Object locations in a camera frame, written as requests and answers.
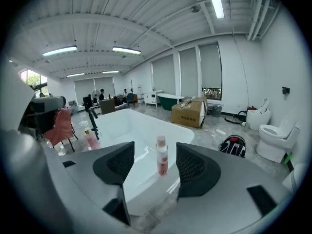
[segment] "bag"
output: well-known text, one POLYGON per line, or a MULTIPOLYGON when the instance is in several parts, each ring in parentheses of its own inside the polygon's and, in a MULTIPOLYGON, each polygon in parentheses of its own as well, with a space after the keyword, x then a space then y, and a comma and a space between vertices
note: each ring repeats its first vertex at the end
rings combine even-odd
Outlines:
POLYGON ((246 142, 239 135, 231 135, 219 145, 219 152, 245 157, 246 142))

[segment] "ceiling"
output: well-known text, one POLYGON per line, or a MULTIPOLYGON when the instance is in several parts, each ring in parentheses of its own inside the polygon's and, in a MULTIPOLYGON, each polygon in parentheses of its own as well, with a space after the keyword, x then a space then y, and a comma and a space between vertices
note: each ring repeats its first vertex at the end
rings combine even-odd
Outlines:
MULTIPOLYGON (((54 79, 82 72, 124 73, 183 42, 248 33, 254 1, 222 0, 225 17, 217 19, 211 0, 32 0, 14 26, 7 55, 16 65, 54 79), (193 6, 200 10, 193 13, 193 6), (71 45, 76 52, 42 55, 71 45), (141 55, 113 52, 113 46, 141 55)), ((270 1, 267 17, 276 4, 270 1)))

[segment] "bathtub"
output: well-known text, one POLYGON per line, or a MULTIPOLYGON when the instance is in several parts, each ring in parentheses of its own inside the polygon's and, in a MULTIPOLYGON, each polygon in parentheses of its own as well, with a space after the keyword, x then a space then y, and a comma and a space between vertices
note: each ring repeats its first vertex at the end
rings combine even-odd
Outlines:
POLYGON ((156 119, 131 109, 101 115, 96 119, 101 147, 135 142, 135 161, 123 183, 128 212, 143 215, 168 195, 179 178, 176 143, 191 143, 192 130, 156 119), (160 177, 156 165, 156 137, 166 136, 168 175, 160 177))
POLYGON ((182 102, 182 99, 184 98, 182 96, 174 96, 174 95, 163 94, 163 93, 157 94, 157 95, 160 100, 161 106, 164 108, 164 110, 169 110, 169 111, 171 111, 171 107, 173 105, 176 105, 177 100, 182 102))

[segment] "pink chair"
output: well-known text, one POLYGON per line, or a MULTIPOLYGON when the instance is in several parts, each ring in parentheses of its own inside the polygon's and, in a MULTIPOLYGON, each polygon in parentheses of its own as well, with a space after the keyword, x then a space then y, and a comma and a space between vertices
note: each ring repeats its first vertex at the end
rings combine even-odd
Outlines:
POLYGON ((43 134, 48 140, 50 140, 53 148, 56 144, 62 142, 62 140, 68 139, 73 152, 75 152, 70 138, 72 138, 73 135, 76 137, 76 139, 78 138, 75 135, 75 131, 71 123, 71 113, 71 108, 62 108, 57 114, 54 128, 43 134))

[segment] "floor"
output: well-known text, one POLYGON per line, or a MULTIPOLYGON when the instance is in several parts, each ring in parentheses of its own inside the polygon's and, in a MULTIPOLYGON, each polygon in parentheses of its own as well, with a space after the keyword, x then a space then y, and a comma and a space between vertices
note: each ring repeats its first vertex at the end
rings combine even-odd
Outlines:
MULTIPOLYGON (((136 104, 135 107, 131 105, 132 110, 136 110, 140 113, 171 122, 171 111, 165 111, 162 107, 157 108, 153 105, 136 104)), ((78 137, 72 138, 71 142, 75 149, 75 152, 85 152, 90 150, 86 140, 84 139, 85 127, 92 127, 88 114, 83 111, 77 115, 72 116, 72 124, 75 130, 75 134, 78 137)), ((245 158, 262 168, 265 172, 273 176, 277 181, 282 182, 289 174, 288 168, 285 165, 272 162, 261 156, 259 156, 255 148, 259 142, 259 134, 257 131, 246 129, 240 125, 232 124, 224 120, 224 116, 213 117, 208 115, 205 117, 202 128, 191 129, 194 134, 194 140, 192 144, 203 147, 208 147, 214 150, 218 150, 219 144, 228 136, 236 134, 242 136, 246 141, 246 154, 245 158), (219 129, 226 134, 220 134, 216 132, 219 129)), ((59 152, 59 155, 65 155, 72 153, 72 148, 67 140, 63 141, 63 144, 59 143, 55 146, 55 149, 59 152)), ((131 226, 141 232, 149 232, 161 220, 168 214, 170 209, 176 205, 176 197, 179 185, 172 189, 172 193, 168 194, 163 203, 154 207, 143 216, 130 216, 131 226)))

